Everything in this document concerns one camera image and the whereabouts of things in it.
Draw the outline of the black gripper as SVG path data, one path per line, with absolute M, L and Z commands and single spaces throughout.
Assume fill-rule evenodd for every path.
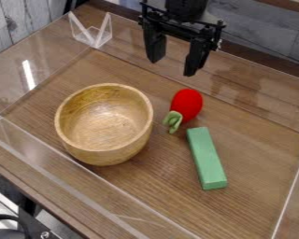
M 217 50 L 225 22 L 208 10 L 208 0 L 140 0 L 140 26 L 151 63 L 165 55 L 165 36 L 191 41 L 183 75 L 191 77 Z

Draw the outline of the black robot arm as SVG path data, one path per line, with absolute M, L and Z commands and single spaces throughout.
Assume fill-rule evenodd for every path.
M 221 44 L 225 22 L 208 13 L 208 0 L 140 0 L 138 25 L 143 30 L 145 54 L 156 63 L 167 50 L 167 36 L 189 43 L 183 75 L 196 74 Z

